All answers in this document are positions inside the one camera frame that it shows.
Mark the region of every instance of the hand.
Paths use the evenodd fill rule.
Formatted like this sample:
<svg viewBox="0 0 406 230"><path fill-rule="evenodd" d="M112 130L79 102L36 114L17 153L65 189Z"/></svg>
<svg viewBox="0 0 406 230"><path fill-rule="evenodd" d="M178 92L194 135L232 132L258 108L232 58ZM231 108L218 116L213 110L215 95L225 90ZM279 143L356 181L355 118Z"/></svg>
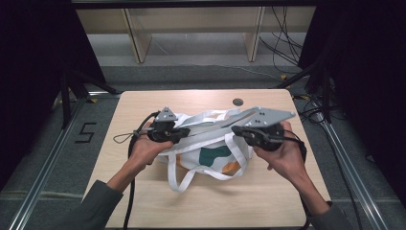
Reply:
<svg viewBox="0 0 406 230"><path fill-rule="evenodd" d="M281 122L285 137L295 138L291 133L290 123ZM278 174L294 183L298 177L306 176L305 163L301 151L296 142L283 141L282 145L275 151L266 151L260 147L254 147L254 151L260 158L268 162L268 170L275 170Z"/></svg>
<svg viewBox="0 0 406 230"><path fill-rule="evenodd" d="M287 130L284 133L285 137L295 138L290 132L292 131L290 123L281 122L281 125ZM293 184L312 216L321 215L329 209L305 170L305 162L298 143L285 140L275 151L266 151L260 147L254 147L254 151L257 156L268 162L268 170L274 169Z"/></svg>
<svg viewBox="0 0 406 230"><path fill-rule="evenodd" d="M132 148L129 159L107 182L107 186L122 193L140 171L145 169L147 165L152 164L161 151L170 149L172 146L173 143L170 141L164 143L153 142L149 140L145 133L141 133Z"/></svg>
<svg viewBox="0 0 406 230"><path fill-rule="evenodd" d="M150 123L146 123L144 127L149 127ZM158 143L151 141L145 132L140 133L140 137L135 142L128 162L135 168L142 171L146 165L152 164L155 157L163 150L172 148L171 141Z"/></svg>

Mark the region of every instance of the aluminum rail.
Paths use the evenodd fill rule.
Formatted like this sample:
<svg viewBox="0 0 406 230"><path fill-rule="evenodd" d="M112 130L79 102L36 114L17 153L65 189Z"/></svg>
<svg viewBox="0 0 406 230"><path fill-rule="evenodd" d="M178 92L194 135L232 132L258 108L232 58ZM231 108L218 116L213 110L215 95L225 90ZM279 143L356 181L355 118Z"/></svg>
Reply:
<svg viewBox="0 0 406 230"><path fill-rule="evenodd" d="M317 114L319 121L323 121L323 114ZM352 164L349 155L344 149L343 144L338 138L337 133L335 132L332 124L327 123L326 121L322 122L322 126L325 127L329 137L332 140L332 144L336 149L337 158L340 161L340 165L343 167L343 172L346 175L351 187L353 188L360 204L362 205L368 219L370 220L371 226L375 230L384 230L388 229L388 225L383 219L381 212L379 211L378 206L374 202L370 192L362 181L359 173Z"/></svg>
<svg viewBox="0 0 406 230"><path fill-rule="evenodd" d="M70 134L73 123L75 122L76 118L80 110L83 108L84 104L86 103L86 99L78 99L75 107L72 111L72 119L67 124L66 128L63 129L54 143L54 146L45 161L44 165L42 166L41 171L38 174L33 186L31 187L30 191L27 193L22 205L20 206L19 210L17 211L11 226L10 230L17 230L17 229L24 229L25 225L27 224L28 219L30 218L33 209L38 202L39 196L41 195L41 191L44 188L61 151L66 143L66 138Z"/></svg>

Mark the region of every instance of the gray sleeve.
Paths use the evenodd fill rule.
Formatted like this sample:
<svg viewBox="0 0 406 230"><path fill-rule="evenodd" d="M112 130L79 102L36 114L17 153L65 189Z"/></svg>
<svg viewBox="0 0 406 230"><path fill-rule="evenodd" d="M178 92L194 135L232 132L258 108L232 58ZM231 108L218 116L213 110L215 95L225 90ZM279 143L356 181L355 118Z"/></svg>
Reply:
<svg viewBox="0 0 406 230"><path fill-rule="evenodd" d="M346 215L336 205L329 202L330 208L327 212L316 216L308 216L307 219L317 230L350 230L353 229Z"/></svg>
<svg viewBox="0 0 406 230"><path fill-rule="evenodd" d="M96 181L81 205L49 229L104 229L123 194Z"/></svg>

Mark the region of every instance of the wooden table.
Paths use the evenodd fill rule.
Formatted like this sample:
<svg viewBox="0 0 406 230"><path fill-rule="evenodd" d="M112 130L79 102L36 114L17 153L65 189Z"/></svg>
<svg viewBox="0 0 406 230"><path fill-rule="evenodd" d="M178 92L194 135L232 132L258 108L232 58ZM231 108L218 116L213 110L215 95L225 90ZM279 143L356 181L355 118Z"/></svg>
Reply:
<svg viewBox="0 0 406 230"><path fill-rule="evenodd" d="M132 132L144 118L168 106L175 113L197 114L209 109L235 107L233 99L243 99L240 110L253 106L295 111L290 94L284 89L173 90L124 92L107 131L88 189L96 179L108 179L126 160L129 141L117 144L113 137ZM315 186L329 199L326 185L299 116L289 120L307 146L306 168ZM185 193L172 191L167 165L155 161L136 177L134 205L129 227L137 228L219 228L302 226L305 213L294 187L266 170L267 164L255 154L245 174L218 181L197 174ZM107 223L122 227L129 188Z"/></svg>

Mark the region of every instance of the bag handle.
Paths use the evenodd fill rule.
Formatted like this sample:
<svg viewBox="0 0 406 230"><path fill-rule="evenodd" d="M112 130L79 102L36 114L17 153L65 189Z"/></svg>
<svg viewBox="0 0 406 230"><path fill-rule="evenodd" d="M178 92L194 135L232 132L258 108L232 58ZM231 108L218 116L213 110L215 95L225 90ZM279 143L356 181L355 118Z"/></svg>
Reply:
<svg viewBox="0 0 406 230"><path fill-rule="evenodd" d="M186 175L184 176L184 178L182 179L182 182L180 183L180 185L178 185L177 178L176 178L176 154L171 154L171 155L169 155L169 162L168 162L168 180L169 180L170 187L175 192L179 192L179 193L185 192L185 190L191 184L196 172L208 174L218 180L229 180L234 177L242 176L248 166L248 161L247 161L246 156L243 153L246 149L241 149L241 145L239 145L238 142L242 142L242 141L245 142L245 140L241 137L235 136L234 133L231 132L224 136L224 141L225 141L227 147L230 149L232 155L235 157L235 159L237 160L237 162L240 165L240 168L238 171L236 171L233 175L226 175L221 172L216 172L215 170L213 170L207 166L197 166L197 167L189 170L186 173ZM252 158L252 148L251 147L248 147L248 152L249 152L248 157L250 159L250 158Z"/></svg>

